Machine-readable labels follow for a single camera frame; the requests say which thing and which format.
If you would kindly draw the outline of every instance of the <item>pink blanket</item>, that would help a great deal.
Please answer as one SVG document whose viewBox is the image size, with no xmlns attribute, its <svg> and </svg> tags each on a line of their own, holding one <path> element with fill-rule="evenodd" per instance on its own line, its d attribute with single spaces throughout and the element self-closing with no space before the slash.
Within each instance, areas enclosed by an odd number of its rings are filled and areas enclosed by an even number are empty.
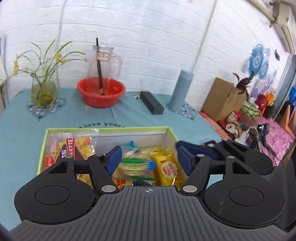
<svg viewBox="0 0 296 241">
<path fill-rule="evenodd" d="M 257 124 L 269 123 L 269 134 L 266 136 L 266 141 L 274 150 L 277 157 L 274 157 L 265 147 L 262 146 L 262 152 L 270 157 L 274 166 L 278 166 L 283 158 L 286 150 L 289 148 L 293 139 L 290 135 L 279 126 L 273 119 L 265 119 L 264 117 L 257 120 Z"/>
</svg>

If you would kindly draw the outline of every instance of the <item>vase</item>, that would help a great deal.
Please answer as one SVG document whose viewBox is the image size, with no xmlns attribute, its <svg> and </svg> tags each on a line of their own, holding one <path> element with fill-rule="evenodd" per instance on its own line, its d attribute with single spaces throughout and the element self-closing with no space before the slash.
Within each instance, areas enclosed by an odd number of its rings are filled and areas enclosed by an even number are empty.
<svg viewBox="0 0 296 241">
<path fill-rule="evenodd" d="M 32 102 L 39 107 L 50 106 L 57 98 L 57 84 L 51 80 L 52 74 L 32 78 Z"/>
</svg>

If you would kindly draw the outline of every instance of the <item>yellow flower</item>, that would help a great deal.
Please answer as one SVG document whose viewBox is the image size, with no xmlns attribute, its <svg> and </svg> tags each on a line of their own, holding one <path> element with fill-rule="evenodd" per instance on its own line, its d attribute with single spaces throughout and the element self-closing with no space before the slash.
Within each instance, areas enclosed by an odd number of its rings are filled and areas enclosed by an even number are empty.
<svg viewBox="0 0 296 241">
<path fill-rule="evenodd" d="M 65 64 L 65 63 L 67 63 L 67 60 L 66 60 L 66 59 L 62 59 L 62 60 L 61 60 L 61 64 L 63 65 L 63 64 Z"/>
<path fill-rule="evenodd" d="M 17 75 L 17 70 L 18 70 L 18 63 L 17 63 L 17 61 L 15 60 L 14 62 L 13 62 L 13 69 L 12 69 L 12 72 L 13 72 L 13 75 L 14 76 L 16 76 Z"/>
<path fill-rule="evenodd" d="M 61 59 L 62 59 L 62 57 L 63 57 L 63 55 L 61 55 L 60 53 L 56 53 L 56 54 L 55 54 L 55 57 L 56 57 L 56 61 L 57 61 L 57 62 L 60 62 Z"/>
</svg>

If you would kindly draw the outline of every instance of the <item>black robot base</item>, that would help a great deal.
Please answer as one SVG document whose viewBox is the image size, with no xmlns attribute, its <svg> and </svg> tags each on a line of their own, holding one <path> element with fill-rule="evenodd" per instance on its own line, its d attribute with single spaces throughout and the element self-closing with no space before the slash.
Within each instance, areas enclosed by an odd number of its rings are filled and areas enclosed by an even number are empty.
<svg viewBox="0 0 296 241">
<path fill-rule="evenodd" d="M 88 160 L 63 158 L 16 193 L 15 208 L 22 223 L 6 235 L 7 240 L 296 238 L 291 161 L 272 167 L 264 156 L 266 164 L 258 160 L 256 165 L 251 158 L 257 160 L 262 153 L 232 141 L 210 147 L 179 142 L 176 148 L 189 176 L 180 191 L 175 186 L 124 186 L 119 192 L 106 166 L 118 161 L 113 158 L 121 156 L 120 147 Z M 77 180 L 78 173 L 90 174 L 94 189 Z M 207 188 L 213 174 L 224 178 Z"/>
</svg>

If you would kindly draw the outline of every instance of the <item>red basket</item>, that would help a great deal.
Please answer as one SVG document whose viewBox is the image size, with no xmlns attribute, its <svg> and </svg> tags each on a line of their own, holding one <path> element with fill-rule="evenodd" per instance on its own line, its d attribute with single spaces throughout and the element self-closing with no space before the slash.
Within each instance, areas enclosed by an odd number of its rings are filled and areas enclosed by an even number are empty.
<svg viewBox="0 0 296 241">
<path fill-rule="evenodd" d="M 111 79 L 109 82 L 109 95 L 93 95 L 86 92 L 87 83 L 87 79 L 80 80 L 77 84 L 77 89 L 82 94 L 83 101 L 86 104 L 97 108 L 106 108 L 114 105 L 118 98 L 126 91 L 122 83 Z"/>
</svg>

